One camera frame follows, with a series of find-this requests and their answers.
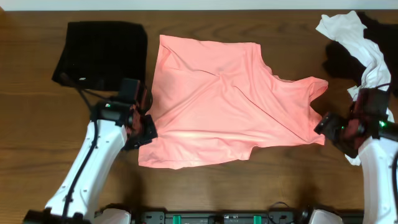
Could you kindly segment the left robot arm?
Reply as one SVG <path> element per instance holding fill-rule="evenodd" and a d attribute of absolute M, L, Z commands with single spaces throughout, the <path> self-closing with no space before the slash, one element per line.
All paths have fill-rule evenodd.
<path fill-rule="evenodd" d="M 116 96 L 90 109 L 85 140 L 65 180 L 42 211 L 29 210 L 24 223 L 131 223 L 128 208 L 97 209 L 98 197 L 117 155 L 157 137 L 152 98 L 140 80 L 125 78 Z"/>

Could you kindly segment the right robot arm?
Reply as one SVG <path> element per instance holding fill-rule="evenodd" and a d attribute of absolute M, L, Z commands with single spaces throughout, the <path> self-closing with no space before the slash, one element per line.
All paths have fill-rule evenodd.
<path fill-rule="evenodd" d="M 364 223 L 397 223 L 397 124 L 388 121 L 389 92 L 363 88 L 347 118 L 327 113 L 315 127 L 350 158 L 364 180 Z"/>

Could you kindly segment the pink t-shirt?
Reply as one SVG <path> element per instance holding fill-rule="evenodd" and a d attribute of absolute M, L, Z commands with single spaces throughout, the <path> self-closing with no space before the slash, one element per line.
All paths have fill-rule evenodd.
<path fill-rule="evenodd" d="M 181 169 L 244 161 L 254 147 L 322 145 L 311 102 L 327 88 L 315 77 L 274 75 L 257 43 L 161 35 L 149 110 L 158 136 L 138 163 Z"/>

